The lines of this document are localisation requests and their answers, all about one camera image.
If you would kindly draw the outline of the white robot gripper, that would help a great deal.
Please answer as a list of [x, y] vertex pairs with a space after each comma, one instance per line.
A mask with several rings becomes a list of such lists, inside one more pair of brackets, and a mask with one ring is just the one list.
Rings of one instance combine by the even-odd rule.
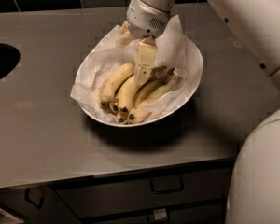
[[137, 37], [153, 38], [144, 38], [134, 46], [134, 75], [137, 85], [143, 85], [149, 80], [158, 51], [154, 39], [163, 34], [169, 20], [169, 13], [157, 10], [142, 0], [131, 0], [129, 4], [126, 21], [119, 29], [116, 45], [124, 48]]

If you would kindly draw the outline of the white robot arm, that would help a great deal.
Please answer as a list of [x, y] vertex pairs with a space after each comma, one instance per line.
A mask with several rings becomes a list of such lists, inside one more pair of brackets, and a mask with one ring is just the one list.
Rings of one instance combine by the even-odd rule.
[[[254, 58], [245, 86], [262, 81], [280, 94], [280, 0], [206, 0]], [[117, 41], [160, 37], [175, 0], [131, 0]], [[225, 224], [280, 224], [280, 109], [242, 144], [234, 164]]]

